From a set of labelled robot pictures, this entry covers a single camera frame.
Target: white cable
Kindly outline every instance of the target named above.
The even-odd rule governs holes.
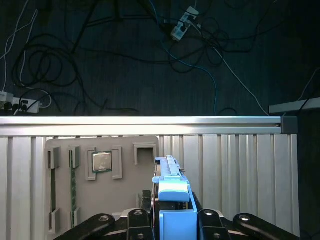
[[[3,85],[2,92],[5,91],[6,84],[7,84],[7,72],[8,72],[8,67],[7,67],[7,54],[10,52],[9,50],[7,51],[7,49],[8,49],[9,40],[10,40],[14,35],[16,35],[17,32],[21,31],[22,29],[25,29],[25,28],[28,27],[30,24],[33,24],[33,23],[34,23],[35,14],[36,14],[36,12],[34,13],[31,21],[30,21],[27,25],[24,25],[23,27],[19,28],[16,32],[14,32],[12,35],[10,35],[10,36],[8,37],[8,39],[6,40],[5,50],[4,50],[5,54],[3,55],[3,57],[4,57],[4,85]]]
[[[19,27],[20,20],[21,20],[22,16],[24,15],[24,12],[26,10],[26,7],[27,7],[28,3],[29,3],[29,0],[26,0],[25,4],[23,6],[22,12],[21,12],[21,14],[20,14],[20,16],[18,18],[18,21],[16,22],[15,30],[14,30],[14,33],[13,33],[13,39],[12,39],[11,45],[9,47],[9,50],[8,51],[7,50],[4,51],[4,54],[3,54],[2,57],[0,57],[0,60],[2,60],[11,51],[11,48],[12,48],[12,46],[14,44],[14,41],[15,41],[15,38],[16,38],[16,33],[18,32],[18,27]]]
[[[19,112],[19,108],[17,110],[15,110],[13,116],[17,115],[18,112]]]
[[[304,96],[304,94],[305,94],[305,92],[306,92],[306,90],[307,90],[307,87],[308,87],[309,84],[311,83],[312,79],[314,79],[314,76],[316,75],[316,73],[318,72],[318,70],[320,70],[320,67],[318,67],[318,68],[314,71],[312,77],[310,78],[310,80],[308,81],[308,83],[305,85],[305,87],[304,87],[304,89],[303,89],[303,91],[302,91],[302,93],[301,93],[301,96],[297,99],[297,101],[300,101],[300,100],[302,99],[302,97]]]
[[[190,24],[200,33],[200,35],[202,36],[201,31],[198,29],[198,27],[195,26],[195,24],[190,21]],[[247,88],[247,86],[240,80],[240,78],[235,74],[235,72],[231,69],[231,67],[229,66],[229,64],[226,62],[226,60],[224,59],[224,57],[220,54],[220,52],[215,48],[212,47],[216,53],[220,56],[220,58],[222,59],[222,61],[224,62],[224,64],[227,66],[227,68],[230,70],[230,72],[235,76],[235,78],[239,81],[239,83],[245,88],[245,90],[248,91],[248,93],[251,94],[251,96],[255,99],[256,103],[258,104],[259,108],[264,112],[265,115],[269,116],[269,114],[263,109],[263,107],[261,106],[260,102],[258,101],[257,97]]]
[[[33,28],[34,28],[34,24],[35,24],[35,21],[36,21],[36,19],[37,19],[38,13],[39,13],[38,10],[35,10],[35,11],[34,11],[34,14],[33,14],[32,20],[31,20],[31,27],[30,27],[29,35],[28,35],[27,40],[26,40],[26,42],[25,42],[26,44],[27,44],[27,43],[29,42],[29,40],[30,40],[31,33],[32,33]],[[26,54],[27,54],[27,51],[25,50],[25,51],[23,52],[23,62],[22,62],[22,67],[21,67],[21,71],[20,71],[20,75],[19,75],[19,80],[20,80],[20,83],[21,83],[22,86],[24,86],[26,89],[32,90],[32,89],[34,89],[33,87],[26,87],[26,86],[24,85],[23,81],[22,81],[22,75],[23,75],[23,72],[24,72],[24,69],[25,69],[25,64],[26,64]],[[52,104],[52,97],[51,97],[50,94],[49,94],[47,91],[45,91],[45,90],[39,89],[39,91],[47,94],[48,97],[49,97],[49,104],[48,104],[47,106],[40,106],[40,108],[41,108],[41,109],[47,109],[47,108],[49,108],[49,107],[51,106],[51,104]]]

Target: wall socket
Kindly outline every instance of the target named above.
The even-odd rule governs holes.
[[[23,103],[22,105],[26,105],[27,108],[29,108],[32,104],[35,104],[27,111],[29,114],[38,114],[39,110],[40,110],[40,102],[36,101],[36,100],[31,100],[31,99],[25,99],[22,98]],[[19,105],[20,104],[20,98],[19,97],[14,97],[12,102],[11,102],[12,106],[14,105]],[[4,110],[5,106],[4,103],[0,104],[0,109]]]
[[[173,40],[179,42],[190,28],[190,20],[194,21],[199,12],[190,6],[171,32]]]

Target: bolt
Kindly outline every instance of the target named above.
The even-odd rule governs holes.
[[[144,239],[144,238],[145,238],[145,235],[143,233],[138,234],[138,239]]]
[[[99,218],[99,221],[100,221],[100,222],[106,222],[106,221],[108,221],[108,220],[109,220],[109,217],[108,217],[107,215],[101,216],[101,217]]]
[[[215,233],[215,234],[213,234],[213,238],[214,239],[220,239],[220,234],[219,233]]]
[[[204,211],[204,214],[205,214],[205,215],[208,215],[208,216],[211,216],[213,213],[212,213],[212,211],[210,211],[210,210],[205,210],[205,211]]]
[[[246,215],[240,215],[239,218],[244,221],[244,222],[247,222],[250,220],[250,217],[246,216]]]
[[[142,211],[141,210],[137,210],[134,212],[134,215],[142,215]]]

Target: cpu chip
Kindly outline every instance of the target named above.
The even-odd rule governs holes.
[[[112,170],[112,159],[110,151],[92,153],[92,172],[94,174],[109,172]]]

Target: blue cable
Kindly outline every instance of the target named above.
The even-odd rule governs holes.
[[[154,11],[154,14],[155,14],[155,19],[156,19],[156,23],[158,25],[158,27],[160,28],[160,24],[159,24],[159,19],[158,19],[158,14],[157,14],[157,10],[156,10],[156,7],[154,5],[154,3],[152,2],[152,0],[149,0],[151,6],[153,7],[153,11]],[[214,115],[217,114],[217,95],[218,95],[218,88],[217,88],[217,84],[216,84],[216,81],[215,81],[215,78],[214,76],[212,76],[212,74],[205,68],[203,67],[200,67],[200,66],[194,66],[194,65],[191,65],[191,64],[188,64],[180,59],[177,59],[175,56],[173,56],[165,47],[165,44],[164,42],[161,40],[161,45],[163,47],[163,49],[175,60],[177,60],[179,63],[182,63],[183,65],[186,65],[188,67],[191,67],[191,68],[195,68],[195,69],[200,69],[204,72],[206,72],[207,74],[209,74],[210,78],[212,79],[213,83],[214,83],[214,88],[215,88],[215,97],[214,97]]]

